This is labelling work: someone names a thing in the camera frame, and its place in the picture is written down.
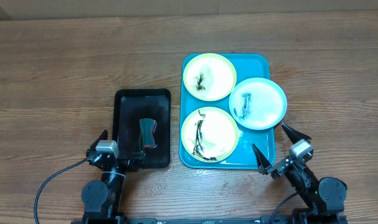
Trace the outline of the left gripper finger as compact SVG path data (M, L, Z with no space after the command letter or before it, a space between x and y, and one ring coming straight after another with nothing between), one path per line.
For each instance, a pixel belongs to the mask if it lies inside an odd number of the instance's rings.
M103 130L101 135L95 140L95 142L89 147L89 150L95 150L97 144L102 141L102 140L107 140L108 139L108 131L106 129Z
M138 132L134 138L131 153L135 159L138 159L140 161L142 161L146 157L144 150L143 132L141 128L138 129Z

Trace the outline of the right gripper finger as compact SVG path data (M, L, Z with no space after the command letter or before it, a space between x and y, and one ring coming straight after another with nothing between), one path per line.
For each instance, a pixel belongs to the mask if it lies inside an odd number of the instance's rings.
M305 140L307 142L311 141L311 137L310 136L308 136L306 134L303 134L303 133L301 133L301 132L299 132L299 131L291 128L290 126L288 126L285 123L282 123L281 127L283 128L284 132L286 133L286 135L289 137L290 141L293 144L296 144L300 140Z
M255 144L252 144L252 149L257 160L258 172L260 174L269 174L268 170L272 167L269 160L263 155Z

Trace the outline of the light blue plate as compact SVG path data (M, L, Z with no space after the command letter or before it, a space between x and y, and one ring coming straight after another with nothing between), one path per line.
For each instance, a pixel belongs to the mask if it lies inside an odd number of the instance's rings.
M252 130L275 127L288 107L283 89L266 78L248 78L229 96L230 114L241 126Z

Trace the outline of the yellow-green plate bottom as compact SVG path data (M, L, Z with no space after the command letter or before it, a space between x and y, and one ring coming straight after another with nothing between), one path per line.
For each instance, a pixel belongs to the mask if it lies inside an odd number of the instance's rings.
M216 107L194 110L181 127L184 150L201 162L223 161L234 152L238 141L237 123L228 112Z

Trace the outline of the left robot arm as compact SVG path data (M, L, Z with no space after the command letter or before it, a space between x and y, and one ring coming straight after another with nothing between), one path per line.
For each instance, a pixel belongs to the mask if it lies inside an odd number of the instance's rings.
M134 152L129 159L120 159L120 150L114 140L108 139L104 130L87 149L86 157L91 166L101 170L101 177L87 183L81 193L84 213L81 223L129 223L129 218L119 211L125 173L136 172L144 164L145 153Z

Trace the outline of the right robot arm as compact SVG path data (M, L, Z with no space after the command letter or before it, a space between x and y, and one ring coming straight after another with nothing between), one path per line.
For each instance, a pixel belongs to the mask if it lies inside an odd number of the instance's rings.
M313 158L311 137L286 124L282 124L281 127L293 143L289 148L289 155L285 159L273 165L256 145L252 144L252 149L257 159L259 173L270 175L273 179L286 177L295 189L295 193L284 199L270 216L261 217L260 221L267 223L347 223L347 218L339 215L344 211L347 185L335 177L318 179L306 165ZM297 195L301 197L307 207L296 208L291 215L278 217L277 213L281 207Z

